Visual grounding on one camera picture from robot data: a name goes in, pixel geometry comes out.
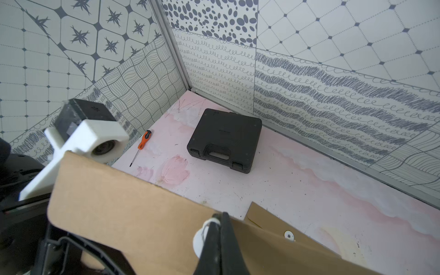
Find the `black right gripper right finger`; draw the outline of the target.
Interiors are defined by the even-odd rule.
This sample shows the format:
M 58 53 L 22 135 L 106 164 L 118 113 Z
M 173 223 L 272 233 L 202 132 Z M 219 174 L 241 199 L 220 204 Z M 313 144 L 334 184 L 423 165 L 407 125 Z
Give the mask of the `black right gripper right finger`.
M 221 214 L 220 226 L 220 258 L 222 275 L 249 275 L 234 233 L 230 215 Z

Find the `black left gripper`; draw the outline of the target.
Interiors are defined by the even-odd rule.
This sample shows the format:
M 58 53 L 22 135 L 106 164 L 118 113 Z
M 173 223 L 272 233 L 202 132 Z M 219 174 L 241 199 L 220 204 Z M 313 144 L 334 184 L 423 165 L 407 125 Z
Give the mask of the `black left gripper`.
M 88 254 L 103 266 L 87 271 L 81 255 Z M 49 224 L 40 240 L 31 275 L 134 275 L 122 252 Z

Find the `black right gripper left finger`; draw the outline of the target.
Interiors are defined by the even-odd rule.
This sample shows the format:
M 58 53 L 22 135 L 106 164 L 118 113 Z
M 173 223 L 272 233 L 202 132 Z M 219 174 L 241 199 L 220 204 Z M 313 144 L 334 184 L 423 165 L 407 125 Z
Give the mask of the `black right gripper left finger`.
M 199 261 L 194 275 L 220 275 L 220 220 L 210 218 L 196 232 L 193 250 Z

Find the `brown kraft file bag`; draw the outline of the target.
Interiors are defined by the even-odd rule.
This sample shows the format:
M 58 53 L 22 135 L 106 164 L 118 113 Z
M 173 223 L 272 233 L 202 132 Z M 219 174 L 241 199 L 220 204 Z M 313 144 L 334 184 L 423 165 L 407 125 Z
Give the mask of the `brown kraft file bag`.
M 193 275 L 193 238 L 221 214 L 73 152 L 61 160 L 48 208 L 54 226 L 121 251 L 138 275 Z M 250 275 L 371 273 L 230 218 Z
M 340 258 L 341 256 L 321 243 L 308 237 L 306 234 L 268 212 L 255 202 L 250 204 L 244 221 L 257 226 L 263 230 L 271 232 L 277 236 L 282 236 L 291 242 L 304 245 L 318 252 Z

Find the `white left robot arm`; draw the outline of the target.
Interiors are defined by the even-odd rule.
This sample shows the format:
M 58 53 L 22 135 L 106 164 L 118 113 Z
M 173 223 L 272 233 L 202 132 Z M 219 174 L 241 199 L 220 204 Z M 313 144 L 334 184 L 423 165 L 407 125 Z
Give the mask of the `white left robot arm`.
M 1 274 L 134 274 L 118 250 L 53 226 L 47 216 L 49 194 L 18 199 L 42 169 L 41 163 L 12 153 L 10 144 L 1 141 Z

